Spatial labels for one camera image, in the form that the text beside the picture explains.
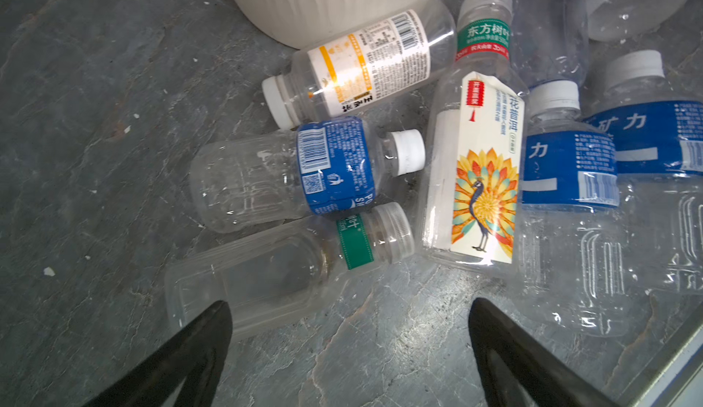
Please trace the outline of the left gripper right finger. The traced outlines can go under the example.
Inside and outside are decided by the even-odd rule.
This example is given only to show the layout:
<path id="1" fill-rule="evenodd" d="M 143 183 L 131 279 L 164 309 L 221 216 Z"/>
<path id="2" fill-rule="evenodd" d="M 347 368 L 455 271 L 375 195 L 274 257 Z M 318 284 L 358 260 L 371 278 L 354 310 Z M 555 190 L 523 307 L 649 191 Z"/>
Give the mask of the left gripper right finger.
<path id="1" fill-rule="evenodd" d="M 486 298 L 469 313 L 472 350 L 489 406 L 613 406 Z"/>

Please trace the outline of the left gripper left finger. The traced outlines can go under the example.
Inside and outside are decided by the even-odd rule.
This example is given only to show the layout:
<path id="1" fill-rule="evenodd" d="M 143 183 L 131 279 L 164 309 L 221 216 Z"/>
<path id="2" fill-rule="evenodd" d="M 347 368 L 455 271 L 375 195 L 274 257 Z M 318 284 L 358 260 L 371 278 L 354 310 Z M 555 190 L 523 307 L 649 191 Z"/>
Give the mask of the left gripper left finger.
<path id="1" fill-rule="evenodd" d="M 230 307 L 214 302 L 88 406 L 210 406 L 233 335 Z"/>

